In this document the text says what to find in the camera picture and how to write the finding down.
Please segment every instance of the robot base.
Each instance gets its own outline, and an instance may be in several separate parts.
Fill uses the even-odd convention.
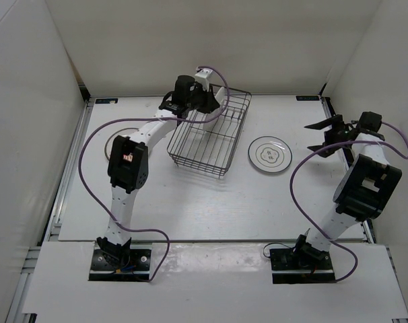
[[[271,272],[273,284],[313,284],[329,283],[335,280],[330,256],[326,257],[315,268],[303,268],[298,258],[292,255],[289,248],[270,249]]]
[[[149,279],[150,249],[130,249],[129,265],[125,271],[116,271],[109,265],[99,247],[95,247],[89,271],[89,281],[142,281]]]

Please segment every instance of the plate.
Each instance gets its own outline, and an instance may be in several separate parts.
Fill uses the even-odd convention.
[[[291,149],[285,141],[271,136],[255,139],[248,154],[252,164],[267,173],[282,172],[292,161]]]

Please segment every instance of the purple cable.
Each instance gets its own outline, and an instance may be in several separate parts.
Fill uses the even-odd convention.
[[[96,130],[90,134],[90,136],[87,138],[87,140],[85,141],[83,148],[81,149],[81,153],[78,159],[78,174],[80,177],[81,182],[83,183],[84,188],[87,190],[87,192],[89,193],[89,195],[108,213],[108,215],[111,217],[111,219],[117,224],[117,226],[119,228],[121,228],[122,230],[125,230],[127,232],[133,232],[133,233],[139,233],[139,232],[156,232],[159,234],[162,234],[165,239],[166,239],[166,251],[161,259],[161,261],[159,262],[159,264],[157,265],[153,275],[150,277],[150,279],[148,280],[143,280],[143,279],[139,279],[140,281],[145,281],[150,283],[151,281],[153,281],[153,279],[156,276],[156,273],[159,271],[159,268],[162,266],[162,264],[164,263],[169,251],[170,251],[170,245],[171,245],[171,241],[170,238],[168,237],[168,235],[163,232],[162,230],[159,229],[131,229],[128,227],[125,227],[124,225],[122,225],[121,223],[119,223],[116,219],[116,217],[111,213],[110,209],[108,209],[108,207],[92,192],[92,190],[90,189],[88,183],[86,182],[86,180],[84,179],[83,176],[83,156],[84,156],[84,152],[86,151],[86,148],[88,147],[90,141],[92,140],[93,137],[95,137],[95,135],[103,128],[114,124],[114,123],[119,123],[119,122],[125,122],[125,121],[159,121],[159,120],[175,120],[175,121],[182,121],[182,122],[189,122],[189,123],[207,123],[207,122],[211,122],[217,118],[219,118],[219,116],[224,113],[224,111],[226,110],[226,108],[228,107],[228,104],[230,103],[230,89],[228,87],[228,82],[226,81],[225,77],[216,69],[214,69],[213,67],[210,66],[198,66],[198,69],[211,69],[213,72],[215,72],[216,74],[219,75],[219,77],[221,78],[221,80],[224,83],[224,87],[226,88],[226,100],[225,100],[225,105],[224,107],[221,109],[220,113],[218,113],[217,115],[215,115],[213,118],[210,118],[209,120],[203,120],[203,121],[195,121],[195,120],[187,120],[187,119],[181,119],[181,118],[174,118],[174,117],[163,117],[163,118],[122,118],[122,119],[116,119],[116,120],[112,120],[109,121],[107,123],[102,124],[101,126],[99,126],[98,128],[96,128]]]
[[[392,146],[389,143],[386,143],[385,141],[366,141],[366,140],[355,140],[355,141],[344,141],[342,143],[334,143],[331,145],[327,145],[323,148],[320,148],[316,151],[314,151],[313,153],[311,153],[309,156],[307,156],[306,158],[304,158],[294,169],[294,171],[292,172],[291,175],[291,179],[290,179],[290,192],[291,192],[291,197],[292,200],[294,201],[294,204],[297,206],[298,210],[300,210],[300,212],[305,216],[305,218],[307,220],[309,220],[309,222],[311,224],[313,224],[313,226],[326,238],[328,239],[328,241],[330,241],[330,243],[334,244],[335,246],[339,247],[340,249],[346,250],[348,251],[352,256],[353,259],[355,260],[355,264],[353,265],[352,269],[343,277],[335,279],[332,283],[337,283],[339,281],[344,281],[346,278],[348,278],[349,276],[351,276],[353,274],[353,272],[356,270],[356,268],[358,267],[358,257],[357,255],[350,250],[349,248],[342,246],[341,244],[338,244],[335,241],[332,241],[332,239],[329,237],[328,234],[325,233],[324,230],[322,230],[318,224],[316,224],[316,222],[303,210],[303,208],[301,208],[300,204],[297,201],[297,198],[295,197],[294,194],[294,178],[295,175],[297,174],[298,170],[301,168],[301,166],[303,166],[310,158],[312,158],[315,155],[318,155],[319,153],[322,153],[328,149],[331,148],[336,148],[336,147],[342,147],[342,146],[346,146],[346,145],[352,145],[355,143],[365,143],[365,144],[370,144],[370,145],[383,145],[383,146],[387,146],[389,148],[391,148],[395,153],[397,153],[397,155],[399,155],[400,157],[402,157],[403,159],[408,159],[408,140],[405,136],[404,133],[402,133],[399,129],[397,129],[396,127],[394,127],[393,125],[386,123],[386,122],[382,122],[382,124],[385,124],[386,126],[396,130],[396,132],[398,132],[398,134],[400,134],[400,136],[402,137],[402,139],[404,140],[406,147],[407,147],[407,155],[403,155],[397,148],[395,148],[394,146]]]

